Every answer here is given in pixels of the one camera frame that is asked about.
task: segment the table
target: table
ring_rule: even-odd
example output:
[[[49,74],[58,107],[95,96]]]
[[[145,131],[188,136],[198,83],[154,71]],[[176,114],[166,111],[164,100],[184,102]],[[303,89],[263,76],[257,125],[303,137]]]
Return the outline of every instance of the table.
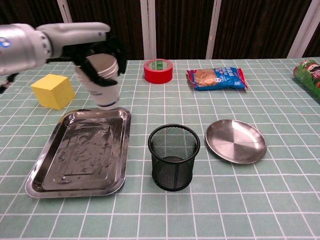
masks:
[[[301,60],[174,60],[164,85],[146,82],[145,61],[130,60],[119,77],[119,105],[132,113],[125,184],[110,196],[67,199],[33,199],[25,181],[58,119],[95,102],[70,62],[24,72],[0,96],[0,238],[320,240],[320,105],[293,80]],[[193,91],[186,70],[213,66],[242,68],[249,89]],[[68,76],[76,91],[61,111],[40,107],[30,88],[49,73]],[[220,119],[258,128],[268,143],[264,159],[236,165],[208,151],[204,133]],[[201,141],[192,182],[179,192],[151,177],[148,136],[169,123]]]

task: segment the roll of tape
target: roll of tape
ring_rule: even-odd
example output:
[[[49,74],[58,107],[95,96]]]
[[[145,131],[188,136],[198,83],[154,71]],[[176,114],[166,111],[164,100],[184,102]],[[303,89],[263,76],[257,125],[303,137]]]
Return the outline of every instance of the roll of tape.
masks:
[[[173,64],[165,59],[151,59],[144,65],[144,78],[152,84],[165,84],[172,79]]]

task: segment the black mesh pencil holder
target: black mesh pencil holder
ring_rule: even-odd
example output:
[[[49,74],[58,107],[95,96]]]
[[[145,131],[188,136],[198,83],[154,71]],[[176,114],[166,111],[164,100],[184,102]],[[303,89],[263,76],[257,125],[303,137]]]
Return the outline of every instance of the black mesh pencil holder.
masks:
[[[155,129],[148,139],[152,158],[152,178],[162,189],[179,191],[192,180],[200,141],[190,128],[167,124]]]

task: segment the yellow foam block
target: yellow foam block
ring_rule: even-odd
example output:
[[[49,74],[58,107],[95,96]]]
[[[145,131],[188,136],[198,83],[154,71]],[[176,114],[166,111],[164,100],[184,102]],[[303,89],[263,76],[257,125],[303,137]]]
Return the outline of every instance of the yellow foam block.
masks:
[[[31,85],[41,106],[61,110],[72,99],[75,92],[66,76],[48,74]]]

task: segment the stainless steel plate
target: stainless steel plate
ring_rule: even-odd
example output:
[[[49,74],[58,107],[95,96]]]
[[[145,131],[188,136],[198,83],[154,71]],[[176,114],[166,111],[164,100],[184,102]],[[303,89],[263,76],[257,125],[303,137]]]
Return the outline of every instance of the stainless steel plate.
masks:
[[[26,192],[34,198],[114,193],[125,181],[130,124],[124,108],[68,112],[40,154]]]
[[[237,120],[219,120],[205,133],[207,145],[221,158],[237,164],[252,164],[264,157],[267,143],[254,127]]]

